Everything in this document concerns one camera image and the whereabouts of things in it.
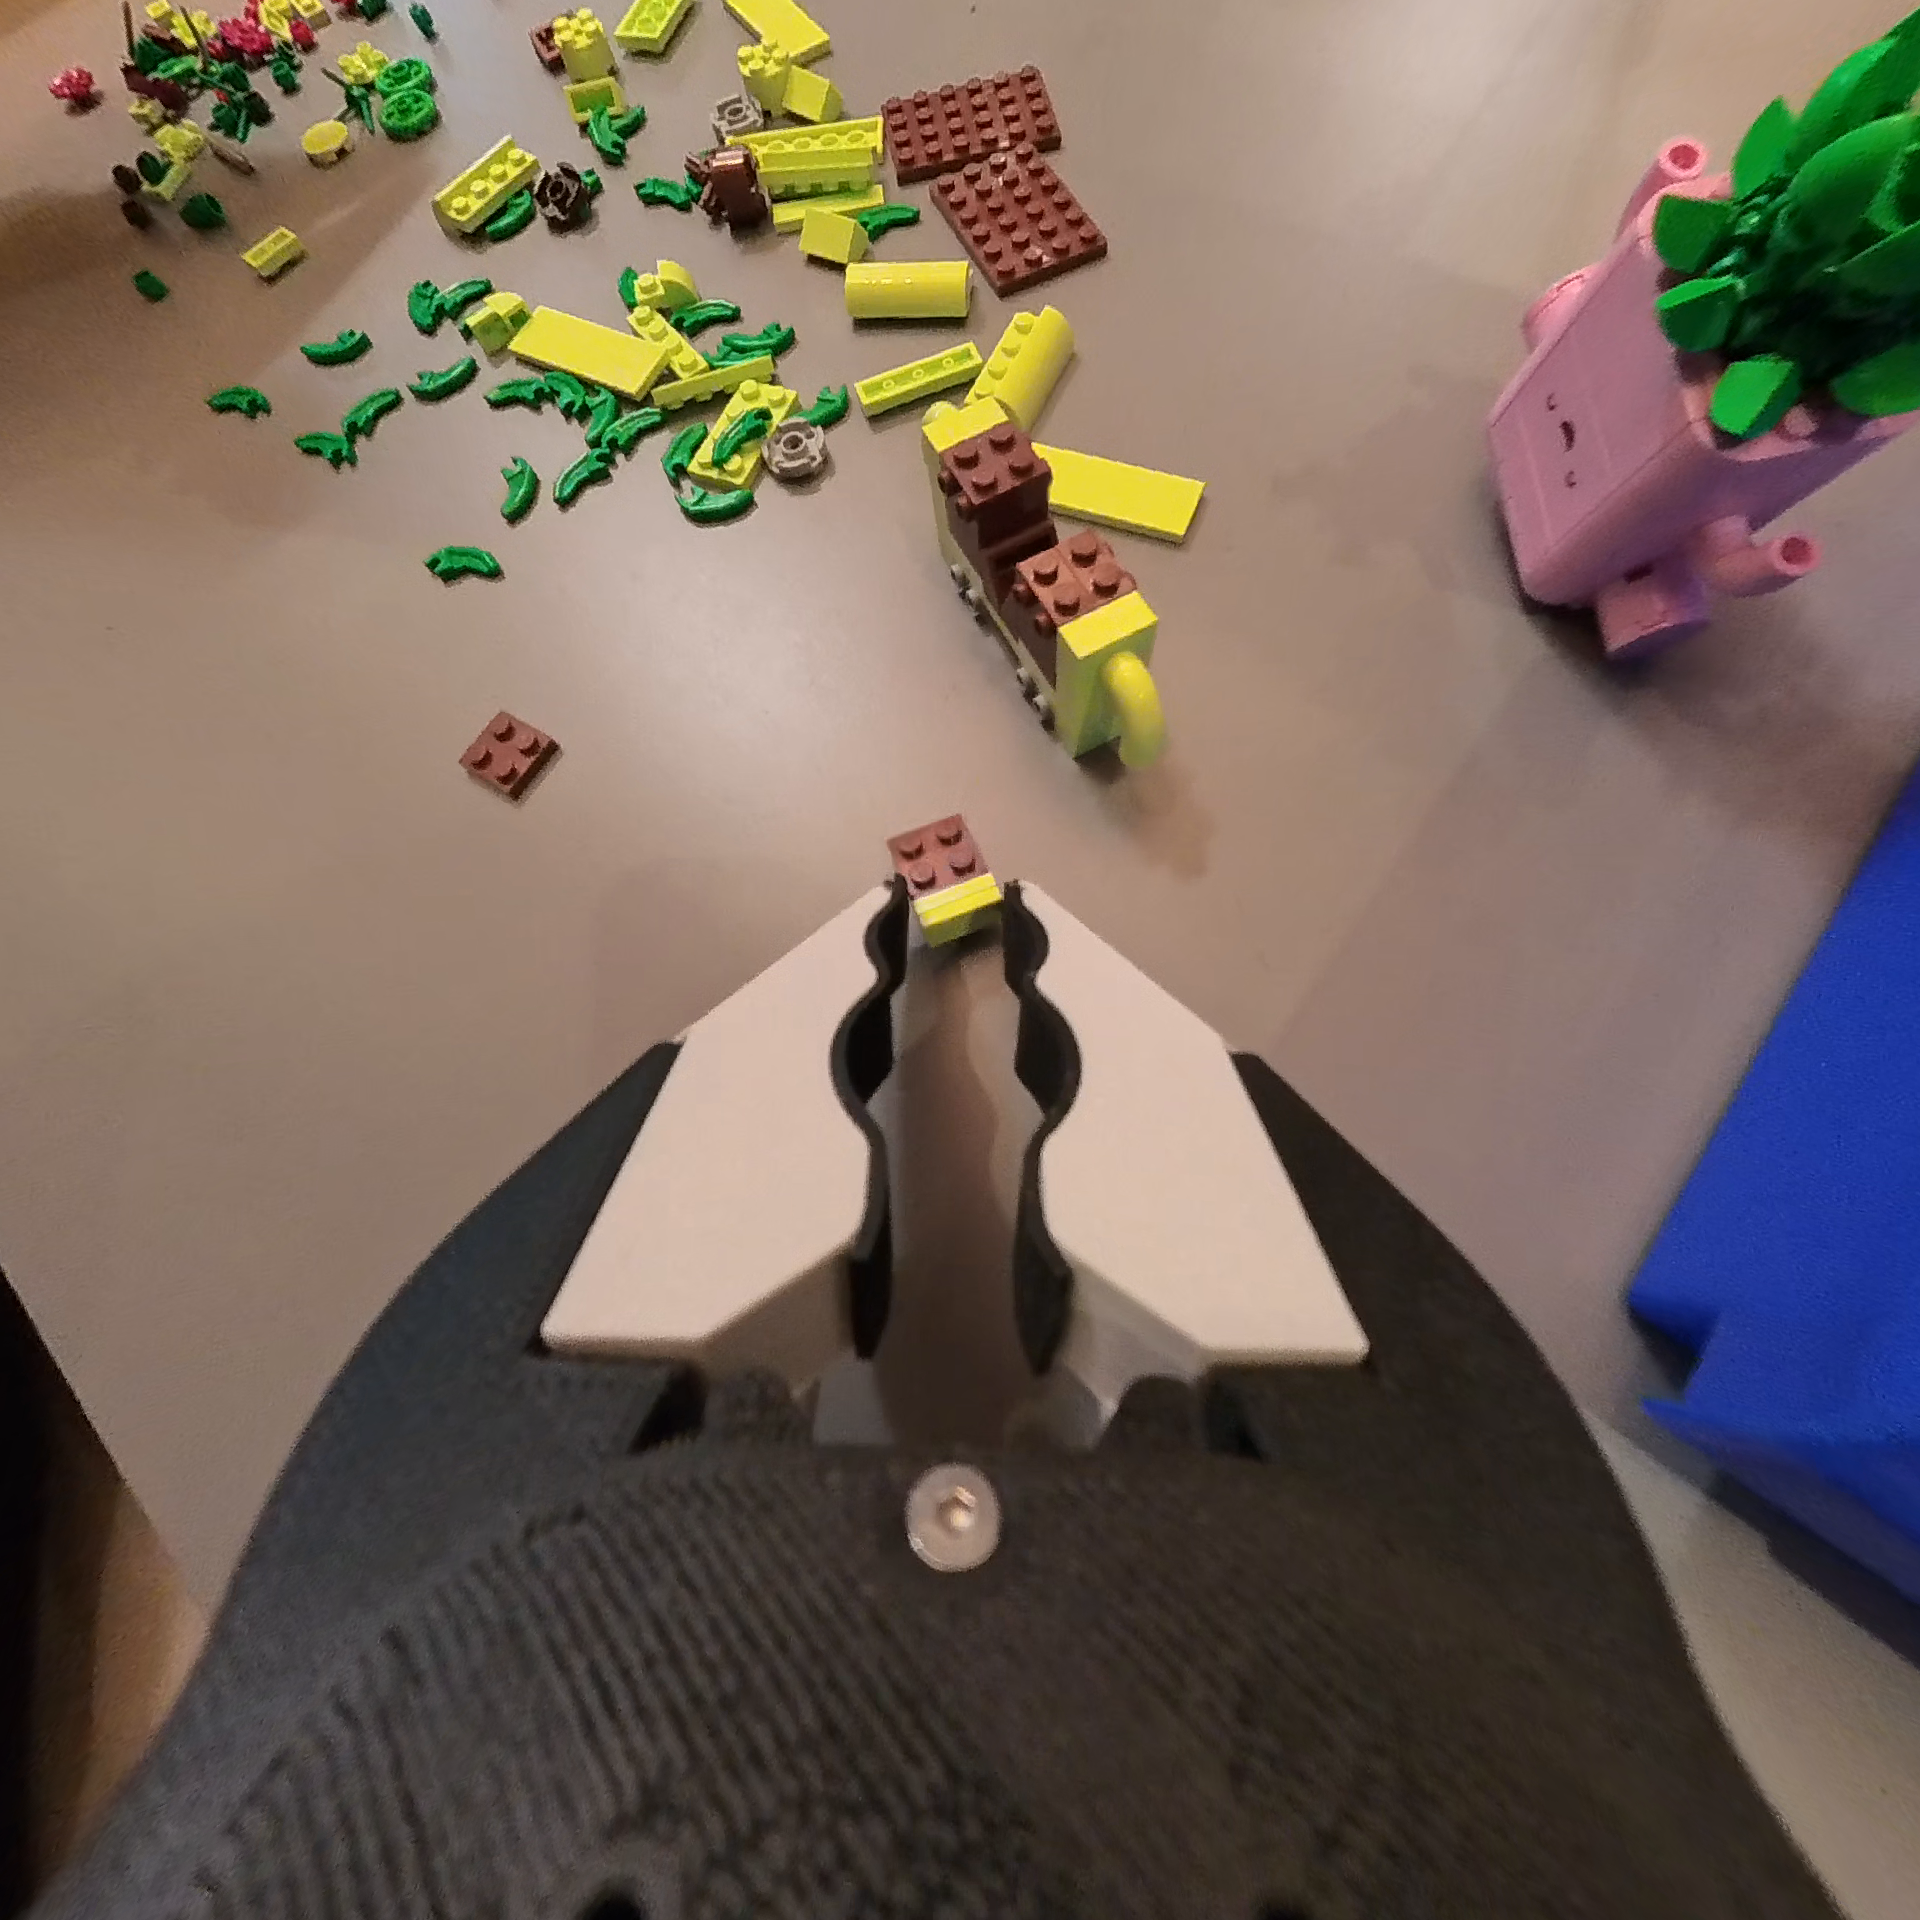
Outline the blue plastic bin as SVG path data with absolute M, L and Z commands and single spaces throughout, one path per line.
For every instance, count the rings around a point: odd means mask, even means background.
M 1919 789 L 1911 781 L 1629 1290 L 1692 1358 L 1647 1412 L 1919 1598 Z

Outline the pink brick plant pot figure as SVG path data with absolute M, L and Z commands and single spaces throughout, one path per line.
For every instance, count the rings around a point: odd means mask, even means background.
M 1916 427 L 1916 93 L 1910 15 L 1767 103 L 1726 170 L 1663 146 L 1609 250 L 1524 313 L 1485 424 L 1507 545 L 1610 659 L 1802 582 L 1820 545 L 1779 521 Z

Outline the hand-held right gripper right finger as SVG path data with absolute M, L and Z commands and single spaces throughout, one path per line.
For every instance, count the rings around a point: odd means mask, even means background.
M 1004 901 L 1001 960 L 1038 1110 L 1016 1219 L 1030 1375 L 1105 1420 L 1140 1379 L 1360 1364 L 1251 1060 L 1030 881 Z

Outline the scattered lime green bricks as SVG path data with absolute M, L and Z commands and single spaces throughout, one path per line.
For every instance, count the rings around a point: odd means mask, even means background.
M 791 234 L 801 257 L 829 266 L 845 286 L 851 324 L 959 324 L 971 315 L 978 276 L 968 250 L 954 260 L 885 262 L 873 249 L 888 234 L 914 228 L 922 210 L 888 199 L 880 164 L 894 168 L 880 132 L 880 113 L 845 116 L 837 87 L 819 71 L 829 36 L 796 5 L 726 5 L 755 40 L 738 51 L 745 93 L 762 107 L 766 127 L 731 142 L 755 154 L 761 184 L 770 196 L 776 237 Z M 664 55 L 689 5 L 633 5 L 612 36 L 591 10 L 559 15 L 532 32 L 541 63 L 566 75 L 572 124 L 597 158 L 619 166 L 646 125 L 639 103 L 627 98 L 612 52 Z M 217 51 L 246 43 L 253 60 L 272 40 L 241 21 L 214 27 L 199 24 Z M 479 164 L 435 196 L 438 222 L 450 237 L 504 244 L 544 222 L 534 184 L 546 166 L 516 138 L 497 142 Z M 685 176 L 636 179 L 642 207 L 698 210 L 698 187 Z M 465 353 L 445 369 L 422 369 L 404 388 L 374 390 L 356 398 L 333 427 L 294 436 L 307 459 L 330 472 L 357 466 L 359 447 L 407 400 L 427 405 L 462 397 L 481 374 L 483 357 L 511 356 L 532 369 L 504 377 L 486 393 L 491 409 L 554 405 L 583 435 L 583 454 L 551 485 L 523 455 L 500 468 L 499 517 L 518 525 L 551 499 L 566 512 L 580 495 L 603 485 L 650 433 L 677 424 L 662 455 L 662 473 L 677 508 L 689 524 L 729 524 L 755 506 L 764 439 L 789 419 L 812 419 L 829 433 L 854 402 L 877 421 L 922 400 L 1000 400 L 1030 431 L 1076 356 L 1076 335 L 1056 305 L 1020 309 L 1001 330 L 992 353 L 971 342 L 927 353 L 907 365 L 869 374 L 857 382 L 826 388 L 799 405 L 781 377 L 781 357 L 796 345 L 788 324 L 726 330 L 743 318 L 732 300 L 704 300 L 682 265 L 657 262 L 648 274 L 619 276 L 621 325 L 587 322 L 551 305 L 534 307 L 500 289 L 487 276 L 439 284 L 423 278 L 407 289 L 407 322 L 432 340 L 453 325 L 479 353 Z M 1059 463 L 1054 506 L 1069 521 L 1183 545 L 1207 496 L 1198 475 L 1118 463 L 1105 455 L 1045 447 Z

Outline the pile of tiny flower pieces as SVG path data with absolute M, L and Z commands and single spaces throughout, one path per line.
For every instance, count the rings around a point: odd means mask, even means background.
M 425 222 L 495 26 L 483 5 L 161 15 L 272 51 L 157 42 L 151 5 L 6 5 L 7 335 L 354 284 Z

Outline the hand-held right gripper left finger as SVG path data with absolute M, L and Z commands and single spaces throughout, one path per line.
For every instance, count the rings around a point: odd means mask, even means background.
M 888 1143 L 906 890 L 860 895 L 695 1021 L 541 1321 L 551 1352 L 791 1389 L 873 1358 L 894 1294 Z

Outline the lime and brown brick assembly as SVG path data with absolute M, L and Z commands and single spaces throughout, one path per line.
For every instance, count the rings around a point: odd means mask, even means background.
M 1059 463 L 1000 400 L 936 402 L 922 421 L 948 579 L 1016 674 L 1027 708 L 1075 760 L 1165 756 L 1152 659 L 1161 621 L 1105 535 L 1054 508 Z

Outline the brown brick with lime slope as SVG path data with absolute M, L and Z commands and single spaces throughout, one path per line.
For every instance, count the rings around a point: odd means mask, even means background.
M 963 814 L 892 836 L 888 854 L 927 947 L 959 944 L 1001 910 L 1001 885 Z

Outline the small brown square plate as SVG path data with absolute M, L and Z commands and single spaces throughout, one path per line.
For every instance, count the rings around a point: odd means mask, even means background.
M 499 711 L 470 741 L 459 767 L 475 785 L 521 804 L 559 756 L 563 744 L 551 732 Z

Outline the large brown studded plate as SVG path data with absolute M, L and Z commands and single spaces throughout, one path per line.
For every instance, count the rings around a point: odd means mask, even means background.
M 1034 63 L 888 98 L 880 132 L 903 187 L 1020 146 L 1049 154 L 1066 142 L 1049 85 Z
M 1109 237 L 1030 142 L 952 168 L 930 203 L 978 276 L 1012 299 L 1109 255 Z

